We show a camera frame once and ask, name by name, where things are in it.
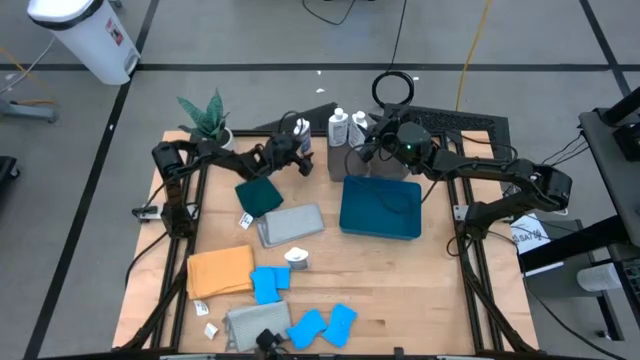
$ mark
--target blue tray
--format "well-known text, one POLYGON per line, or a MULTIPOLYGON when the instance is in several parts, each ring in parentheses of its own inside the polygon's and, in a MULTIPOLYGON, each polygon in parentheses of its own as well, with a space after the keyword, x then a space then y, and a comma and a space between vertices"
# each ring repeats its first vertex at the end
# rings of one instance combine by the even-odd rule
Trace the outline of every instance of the blue tray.
POLYGON ((347 176, 340 229, 349 234, 415 239, 422 233, 421 196, 416 183, 347 176))

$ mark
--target dark green cloth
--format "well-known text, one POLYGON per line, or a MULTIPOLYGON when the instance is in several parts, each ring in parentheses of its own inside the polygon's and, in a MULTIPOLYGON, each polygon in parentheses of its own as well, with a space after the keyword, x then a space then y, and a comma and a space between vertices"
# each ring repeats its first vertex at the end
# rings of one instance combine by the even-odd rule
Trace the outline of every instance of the dark green cloth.
POLYGON ((236 186, 236 194, 244 211, 254 218, 260 217, 282 204, 282 196, 266 177, 236 186))

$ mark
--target yellow towel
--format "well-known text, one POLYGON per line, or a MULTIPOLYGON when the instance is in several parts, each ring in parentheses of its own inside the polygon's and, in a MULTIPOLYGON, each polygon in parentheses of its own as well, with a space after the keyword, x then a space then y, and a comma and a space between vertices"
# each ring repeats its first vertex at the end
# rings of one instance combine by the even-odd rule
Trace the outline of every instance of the yellow towel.
POLYGON ((252 290, 249 274, 253 270, 249 245, 191 255, 187 260, 189 299, 252 290))

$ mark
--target white container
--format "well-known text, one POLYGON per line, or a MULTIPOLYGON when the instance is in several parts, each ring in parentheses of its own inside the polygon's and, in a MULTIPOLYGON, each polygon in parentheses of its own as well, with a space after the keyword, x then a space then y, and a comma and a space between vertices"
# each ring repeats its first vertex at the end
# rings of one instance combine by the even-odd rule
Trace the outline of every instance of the white container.
POLYGON ((107 0, 31 0, 31 20, 48 29, 107 85, 122 85, 140 60, 107 0))
POLYGON ((351 115, 351 121, 349 121, 349 146, 360 147, 364 144, 365 135, 358 126, 361 126, 365 130, 367 129, 367 120, 365 120, 364 111, 358 111, 351 115))
POLYGON ((306 270, 309 268, 309 252, 297 247, 291 248, 284 254, 284 259, 291 267, 291 270, 306 270))
POLYGON ((329 118, 329 146, 342 146, 347 142, 349 116, 341 108, 336 108, 329 118))
POLYGON ((587 291, 602 291, 622 287, 613 264, 604 264, 578 271, 578 284, 587 291))
POLYGON ((311 124, 304 118, 296 121, 296 127, 293 129, 293 135, 295 135, 300 141, 300 152, 302 155, 307 155, 311 152, 311 124))

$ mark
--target yellow cable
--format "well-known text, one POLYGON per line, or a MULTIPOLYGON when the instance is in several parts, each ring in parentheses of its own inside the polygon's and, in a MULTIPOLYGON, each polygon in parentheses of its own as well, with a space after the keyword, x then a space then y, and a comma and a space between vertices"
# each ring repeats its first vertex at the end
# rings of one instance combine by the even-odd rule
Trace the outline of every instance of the yellow cable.
POLYGON ((489 7, 491 7, 491 0, 487 0, 487 3, 484 6, 484 11, 482 12, 482 19, 480 19, 480 24, 478 24, 478 30, 476 30, 476 35, 473 38, 473 44, 471 45, 471 50, 469 50, 469 55, 467 56, 467 61, 464 63, 464 67, 462 68, 462 73, 460 74, 460 83, 458 84, 458 96, 456 98, 456 111, 460 111, 460 97, 462 96, 462 89, 464 88, 464 78, 467 74, 467 68, 469 67, 469 63, 471 62, 471 58, 473 57, 473 52, 476 51, 476 45, 478 45, 478 39, 480 38, 480 34, 482 34, 482 29, 484 29, 484 23, 487 20, 487 15, 489 14, 489 7))
MULTIPOLYGON (((49 86, 47 86, 46 83, 44 83, 43 81, 39 80, 38 77, 35 76, 34 74, 31 74, 31 73, 27 72, 27 70, 25 70, 25 68, 23 68, 22 65, 20 65, 18 60, 16 60, 16 58, 14 58, 13 55, 11 55, 5 48, 0 47, 0 53, 3 53, 4 56, 6 56, 7 59, 9 59, 9 61, 13 65, 15 65, 18 69, 20 69, 20 71, 22 71, 23 74, 25 74, 29 79, 31 79, 42 91, 44 91, 45 93, 47 93, 47 95, 49 95, 49 96, 51 96, 53 98, 52 100, 46 100, 46 101, 49 101, 51 104, 56 104, 56 101, 54 100, 56 98, 56 96, 49 89, 49 86)), ((27 101, 35 101, 35 102, 42 103, 42 100, 27 100, 27 101)))

